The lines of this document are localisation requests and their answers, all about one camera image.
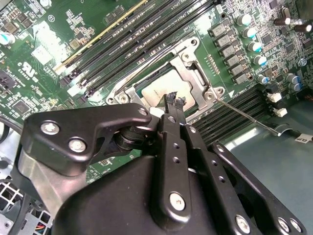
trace integrated circuit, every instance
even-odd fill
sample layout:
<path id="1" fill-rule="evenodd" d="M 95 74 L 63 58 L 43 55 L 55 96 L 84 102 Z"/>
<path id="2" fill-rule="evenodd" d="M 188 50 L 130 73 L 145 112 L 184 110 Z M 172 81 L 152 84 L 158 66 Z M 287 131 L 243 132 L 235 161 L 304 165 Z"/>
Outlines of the integrated circuit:
<path id="1" fill-rule="evenodd" d="M 24 115 L 30 109 L 22 100 L 14 104 L 12 108 L 20 115 Z"/>
<path id="2" fill-rule="evenodd" d="M 11 22 L 6 23 L 4 26 L 6 31 L 8 31 L 9 33 L 16 33 L 19 29 Z"/>
<path id="3" fill-rule="evenodd" d="M 262 42 L 263 42 L 263 44 L 265 44 L 265 45 L 268 44 L 268 43 L 270 43 L 271 40 L 272 40 L 272 38 L 270 37 L 269 34 L 262 37 Z"/>
<path id="4" fill-rule="evenodd" d="M 286 46 L 286 50 L 287 50 L 287 53 L 292 52 L 294 50 L 293 44 L 290 44 L 290 45 Z"/>

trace hole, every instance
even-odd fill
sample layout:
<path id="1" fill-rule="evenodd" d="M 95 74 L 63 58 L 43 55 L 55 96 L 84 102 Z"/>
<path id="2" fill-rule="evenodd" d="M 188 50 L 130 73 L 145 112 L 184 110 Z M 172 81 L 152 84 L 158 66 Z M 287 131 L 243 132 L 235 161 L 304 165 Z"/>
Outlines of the hole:
<path id="1" fill-rule="evenodd" d="M 219 176 L 219 180 L 222 182 L 222 183 L 225 183 L 225 179 L 223 176 Z"/>
<path id="2" fill-rule="evenodd" d="M 222 12 L 222 13 L 220 14 L 220 17 L 221 17 L 221 19 L 225 19 L 226 13 L 225 13 L 225 12 Z"/>
<path id="3" fill-rule="evenodd" d="M 6 205 L 8 205 L 8 202 L 0 197 L 0 211 L 2 211 L 6 207 Z"/>
<path id="4" fill-rule="evenodd" d="M 173 157 L 173 162 L 175 162 L 176 164 L 179 164 L 180 160 L 178 157 Z"/>
<path id="5" fill-rule="evenodd" d="M 191 45 L 195 46 L 196 44 L 197 44 L 197 40 L 194 39 L 191 41 Z"/>
<path id="6" fill-rule="evenodd" d="M 179 145 L 178 144 L 174 143 L 173 146 L 174 146 L 175 149 L 179 149 Z"/>
<path id="7" fill-rule="evenodd" d="M 41 211 L 36 211 L 35 209 L 32 211 L 32 213 L 31 213 L 33 216 L 35 216 L 36 218 L 38 218 L 39 219 L 39 217 L 40 217 L 40 215 L 41 215 Z"/>
<path id="8" fill-rule="evenodd" d="M 50 219 L 50 215 L 43 212 L 43 215 L 41 216 L 41 221 L 47 224 L 49 222 L 49 219 Z"/>
<path id="9" fill-rule="evenodd" d="M 23 221 L 23 223 L 22 223 L 21 230 L 23 230 L 23 229 L 24 229 L 24 227 L 25 227 L 26 223 L 27 223 L 27 220 L 25 219 L 25 220 Z"/>

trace black memory slot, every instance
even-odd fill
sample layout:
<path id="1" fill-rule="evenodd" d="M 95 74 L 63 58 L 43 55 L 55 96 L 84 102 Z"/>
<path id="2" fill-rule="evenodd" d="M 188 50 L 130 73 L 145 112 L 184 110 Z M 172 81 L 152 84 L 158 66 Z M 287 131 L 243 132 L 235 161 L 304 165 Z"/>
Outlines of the black memory slot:
<path id="1" fill-rule="evenodd" d="M 120 64 L 118 67 L 116 67 L 114 70 L 109 72 L 107 75 L 105 75 L 100 81 L 93 84 L 86 92 L 85 95 L 88 96 L 90 93 L 94 93 L 98 89 L 100 89 L 112 76 L 116 74 L 116 71 L 122 71 L 130 64 L 134 63 L 138 58 L 143 56 L 146 51 L 153 49 L 157 45 L 160 44 L 164 39 L 168 38 L 171 34 L 174 34 L 178 30 L 185 27 L 186 24 L 190 23 L 191 21 L 201 17 L 203 14 L 205 14 L 213 5 L 213 2 L 207 2 L 201 7 L 199 7 L 194 12 L 190 13 L 189 16 L 187 16 L 185 19 L 182 19 L 181 21 L 178 21 L 175 23 L 175 25 L 171 28 L 171 30 L 163 32 L 159 37 L 156 38 L 156 41 L 154 41 L 153 44 L 150 44 L 148 48 L 143 48 L 142 50 L 138 51 L 138 53 L 135 53 L 132 57 L 127 58 L 127 60 L 124 60 L 122 64 Z"/>
<path id="2" fill-rule="evenodd" d="M 136 30 L 138 30 L 138 28 L 142 27 L 142 23 L 146 22 L 147 20 L 150 20 L 151 17 L 154 14 L 160 14 L 161 12 L 164 12 L 165 9 L 169 8 L 170 6 L 173 5 L 173 1 L 172 0 L 165 0 L 161 3 L 159 3 L 157 5 L 156 8 L 154 8 L 154 11 L 150 12 L 149 15 L 146 15 L 143 18 L 140 18 L 138 21 L 134 22 L 132 26 L 132 32 L 136 32 Z M 84 70 L 88 69 L 88 67 L 93 66 L 94 64 L 96 64 L 98 61 L 100 61 L 104 56 L 107 56 L 109 54 L 111 54 L 114 50 L 116 50 L 117 48 L 121 47 L 121 41 L 127 41 L 124 40 L 124 38 L 131 38 L 135 35 L 135 33 L 132 33 L 130 36 L 128 36 L 130 34 L 129 30 L 123 30 L 121 33 L 118 34 L 118 36 L 113 36 L 117 31 L 121 30 L 123 26 L 120 26 L 117 30 L 115 30 L 114 32 L 110 33 L 106 38 L 103 38 L 100 40 L 99 43 L 97 43 L 97 46 L 101 47 L 100 49 L 98 49 L 98 51 L 95 52 L 95 50 L 93 49 L 91 51 L 92 54 L 91 57 L 89 57 L 87 60 L 84 60 L 82 63 L 79 64 L 79 67 L 77 68 L 77 70 L 79 70 L 80 72 L 84 72 Z"/>
<path id="3" fill-rule="evenodd" d="M 116 26 L 114 29 L 110 30 L 108 33 L 103 35 L 103 37 L 100 38 L 95 44 L 93 44 L 92 47 L 90 47 L 87 50 L 83 51 L 81 54 L 77 55 L 73 60 L 71 60 L 69 63 L 67 63 L 66 67 L 68 68 L 71 65 L 75 64 L 76 62 L 78 62 L 79 60 L 83 60 L 84 57 L 85 58 L 88 57 L 88 59 L 87 59 L 87 61 L 88 61 L 95 54 L 95 50 L 97 49 L 97 47 L 98 46 L 102 47 L 102 44 L 104 42 L 107 42 L 110 39 L 114 38 L 114 35 L 118 35 L 118 36 L 116 36 L 116 38 L 118 40 L 121 40 L 123 37 L 125 37 L 129 33 L 127 30 L 122 30 L 124 28 L 124 26 L 128 22 L 133 21 L 136 17 L 140 17 L 142 12 L 144 12 L 145 10 L 149 10 L 149 8 L 151 8 L 153 6 L 153 4 L 156 4 L 155 0 L 149 1 L 146 4 L 142 5 L 136 11 L 134 11 L 134 13 L 132 15 L 130 15 L 125 21 L 123 21 L 121 24 Z M 162 7 L 162 4 L 164 4 L 164 2 L 162 2 L 161 4 L 156 4 L 157 5 L 156 11 L 158 11 L 159 8 Z M 134 25 L 141 24 L 144 20 L 147 20 L 149 16 L 150 16 L 150 13 L 143 20 L 140 20 L 141 18 L 138 18 L 138 20 L 134 22 Z"/>
<path id="4" fill-rule="evenodd" d="M 135 37 L 135 35 L 137 34 L 137 31 L 134 32 L 132 35 L 130 35 L 126 40 L 124 40 L 121 44 L 112 47 L 111 49 L 105 51 L 102 55 L 101 58 L 98 58 L 96 60 L 94 60 L 95 62 L 93 62 L 92 64 L 95 64 L 96 62 L 98 62 L 99 60 L 102 59 L 102 57 L 104 56 L 110 56 L 109 58 L 107 58 L 105 61 L 103 61 L 103 63 L 97 67 L 95 70 L 93 70 L 91 73 L 87 74 L 85 78 L 83 78 L 84 81 L 90 82 L 92 81 L 94 78 L 97 78 L 98 75 L 103 71 L 103 69 L 105 69 L 106 67 L 114 64 L 115 60 L 118 59 L 120 56 L 123 56 L 123 54 L 127 55 L 129 52 L 129 50 L 133 50 L 134 47 L 137 46 L 138 44 L 138 39 L 139 38 L 146 38 L 147 36 L 149 37 L 149 35 L 156 31 L 159 30 L 164 27 L 164 24 L 166 24 L 170 19 L 172 19 L 173 17 L 175 17 L 177 14 L 179 14 L 181 11 L 183 11 L 184 9 L 186 9 L 187 7 L 191 6 L 193 3 L 198 2 L 199 0 L 188 0 L 185 1 L 184 4 L 180 4 L 179 7 L 175 8 L 170 14 L 166 15 L 166 17 L 162 17 L 160 18 L 160 15 L 162 13 L 164 13 L 164 11 L 168 10 L 168 8 L 172 7 L 173 5 L 177 4 L 176 1 L 172 2 L 170 5 L 166 6 L 165 9 L 163 9 L 162 11 L 158 12 L 156 15 L 151 17 L 151 20 L 143 25 L 141 25 L 139 27 L 138 31 L 141 31 L 141 28 L 145 28 L 147 27 L 150 22 L 156 21 L 155 24 L 153 24 L 152 26 L 148 27 L 146 31 L 143 31 L 142 34 L 138 35 L 137 37 Z"/>

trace screw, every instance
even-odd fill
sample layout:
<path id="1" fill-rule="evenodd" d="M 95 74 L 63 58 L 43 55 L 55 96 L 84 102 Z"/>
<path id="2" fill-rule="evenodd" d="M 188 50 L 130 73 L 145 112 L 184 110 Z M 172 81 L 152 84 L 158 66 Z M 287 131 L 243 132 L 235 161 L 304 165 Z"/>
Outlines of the screw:
<path id="1" fill-rule="evenodd" d="M 141 114 L 141 115 L 144 115 L 144 116 L 147 116 L 148 113 L 144 110 L 144 109 L 138 109 L 138 112 Z"/>
<path id="2" fill-rule="evenodd" d="M 177 211 L 182 211 L 185 209 L 184 199 L 177 193 L 173 192 L 170 194 L 170 203 Z"/>
<path id="3" fill-rule="evenodd" d="M 169 119 L 172 123 L 176 122 L 175 118 L 173 118 L 172 116 L 169 116 L 167 119 Z"/>
<path id="4" fill-rule="evenodd" d="M 250 233 L 250 226 L 249 226 L 248 222 L 245 220 L 245 218 L 243 218 L 241 215 L 237 215 L 235 219 L 236 219 L 236 223 L 237 223 L 238 227 L 245 234 L 249 234 Z"/>
<path id="5" fill-rule="evenodd" d="M 294 226 L 295 229 L 297 229 L 297 231 L 299 233 L 302 232 L 302 229 L 301 227 L 298 225 L 297 221 L 295 221 L 294 219 L 290 219 L 290 223 Z"/>
<path id="6" fill-rule="evenodd" d="M 218 149 L 220 152 L 224 152 L 224 149 L 222 148 L 222 146 L 217 145 L 216 147 L 217 147 L 217 149 Z"/>
<path id="7" fill-rule="evenodd" d="M 58 134 L 60 131 L 59 126 L 53 122 L 45 122 L 41 125 L 40 129 L 45 134 L 52 136 Z"/>
<path id="8" fill-rule="evenodd" d="M 189 129 L 191 130 L 192 133 L 196 133 L 197 130 L 193 126 L 189 126 Z"/>
<path id="9" fill-rule="evenodd" d="M 281 226 L 287 233 L 289 233 L 290 229 L 289 229 L 287 223 L 286 223 L 282 218 L 278 218 L 278 223 L 280 224 L 280 226 Z"/>
<path id="10" fill-rule="evenodd" d="M 81 152 L 85 151 L 85 149 L 86 149 L 85 143 L 81 140 L 71 140 L 68 143 L 68 146 L 72 151 L 74 151 L 76 153 L 81 153 Z"/>

